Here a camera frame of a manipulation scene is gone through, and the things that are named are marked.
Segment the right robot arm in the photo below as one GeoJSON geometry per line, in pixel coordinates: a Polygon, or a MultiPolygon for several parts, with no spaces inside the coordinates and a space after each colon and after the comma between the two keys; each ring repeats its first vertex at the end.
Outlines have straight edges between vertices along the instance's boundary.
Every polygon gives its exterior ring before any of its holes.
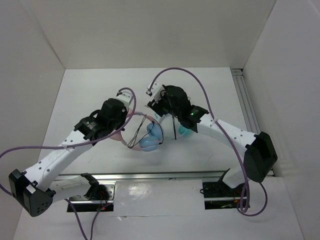
{"type": "Polygon", "coordinates": [[[240,167],[229,169],[218,184],[223,196],[230,196],[240,184],[251,180],[262,183],[278,160],[269,134],[254,133],[213,118],[205,108],[191,104],[187,93],[178,86],[152,86],[146,92],[147,104],[160,117],[171,115],[180,125],[197,134],[211,137],[236,151],[240,167]]]}

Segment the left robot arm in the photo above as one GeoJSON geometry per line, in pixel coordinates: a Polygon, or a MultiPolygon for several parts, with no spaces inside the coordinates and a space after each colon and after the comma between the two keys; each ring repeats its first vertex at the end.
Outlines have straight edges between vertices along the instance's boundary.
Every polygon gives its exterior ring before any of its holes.
{"type": "Polygon", "coordinates": [[[26,170],[15,169],[9,174],[12,196],[31,217],[43,214],[60,200],[73,196],[84,196],[92,200],[100,191],[106,190],[89,173],[67,180],[56,178],[98,140],[120,129],[125,123],[131,102],[132,97],[129,95],[109,98],[101,109],[82,118],[57,149],[26,170]]]}

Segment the pink blue cat-ear headphones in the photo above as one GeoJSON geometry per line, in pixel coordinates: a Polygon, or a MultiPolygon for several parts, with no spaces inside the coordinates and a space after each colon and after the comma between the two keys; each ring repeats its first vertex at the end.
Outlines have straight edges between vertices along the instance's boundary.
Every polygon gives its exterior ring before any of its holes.
{"type": "Polygon", "coordinates": [[[164,131],[160,123],[155,118],[151,117],[150,115],[144,114],[143,112],[133,112],[130,109],[128,112],[128,116],[129,115],[142,117],[142,120],[132,139],[129,142],[126,142],[121,132],[118,132],[117,134],[112,136],[111,139],[121,142],[130,150],[144,152],[151,152],[156,150],[158,146],[164,142],[164,131]],[[138,139],[139,132],[146,120],[149,121],[149,124],[146,126],[146,133],[140,139],[138,139]]]}

